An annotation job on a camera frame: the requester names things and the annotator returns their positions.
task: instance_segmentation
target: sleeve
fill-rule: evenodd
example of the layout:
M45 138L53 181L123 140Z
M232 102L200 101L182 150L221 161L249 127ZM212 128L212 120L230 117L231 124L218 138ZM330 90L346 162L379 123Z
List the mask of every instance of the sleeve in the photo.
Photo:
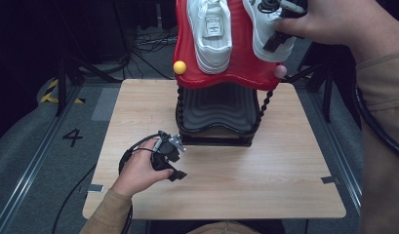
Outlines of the sleeve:
M121 233L131 206L132 197L123 196L109 189L80 233Z
M379 125L399 143L399 53L357 65L357 83ZM362 124L360 233L399 233L399 155Z

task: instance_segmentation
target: white shoe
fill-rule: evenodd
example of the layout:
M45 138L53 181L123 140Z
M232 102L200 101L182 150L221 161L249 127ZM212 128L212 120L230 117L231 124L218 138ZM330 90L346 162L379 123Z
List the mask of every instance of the white shoe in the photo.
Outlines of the white shoe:
M275 53L270 53L263 48L269 37L275 32L273 23L281 15L281 8L274 13L264 14L258 10L260 0L254 0L254 4L251 4L252 0L242 0L242 2L253 23L254 54L265 61L279 62L286 60L294 47L296 37L291 37L284 44L281 44Z
M224 72L232 51L226 0L187 0L187 17L199 68L208 74Z

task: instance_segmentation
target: human hand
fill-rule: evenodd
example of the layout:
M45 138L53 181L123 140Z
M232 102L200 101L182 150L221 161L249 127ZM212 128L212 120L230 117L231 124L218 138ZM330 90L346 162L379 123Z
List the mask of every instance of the human hand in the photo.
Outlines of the human hand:
M275 29L348 46L357 63L399 51L399 22L376 0L308 0L304 17L280 19Z
M157 139L143 142L138 148L153 149ZM124 166L111 189L125 196L133 196L150 187L153 183L168 178L173 170L155 171L150 163L151 152L136 150Z
M275 28L323 44L346 45L354 32L368 29L359 23L372 17L378 6L375 0L308 0L304 17L280 19Z

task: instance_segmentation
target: person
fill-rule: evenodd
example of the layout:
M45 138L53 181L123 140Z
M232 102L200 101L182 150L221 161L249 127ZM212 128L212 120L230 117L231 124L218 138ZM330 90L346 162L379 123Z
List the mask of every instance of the person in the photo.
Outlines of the person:
M357 83L368 108L382 128L399 142L399 21L375 0L309 0L304 17L280 19L275 27L318 43L348 46L357 63ZM399 156L366 124L362 125L362 133L359 233L399 233ZM143 147L151 148L153 144L149 140ZM155 172L149 165L149 154L135 153L82 233L120 233L132 196L171 173ZM255 232L248 228L237 233Z

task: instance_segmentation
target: wooden table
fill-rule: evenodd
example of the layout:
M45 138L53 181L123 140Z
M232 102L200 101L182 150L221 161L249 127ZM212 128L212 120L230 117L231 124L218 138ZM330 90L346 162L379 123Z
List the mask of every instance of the wooden table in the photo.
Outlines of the wooden table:
M143 137L178 133L176 81L126 80L120 90L83 215L95 211L118 176L123 153ZM259 93L259 101L265 92ZM294 87L280 84L251 147L192 146L160 181L134 196L134 218L237 219L343 217L345 208Z

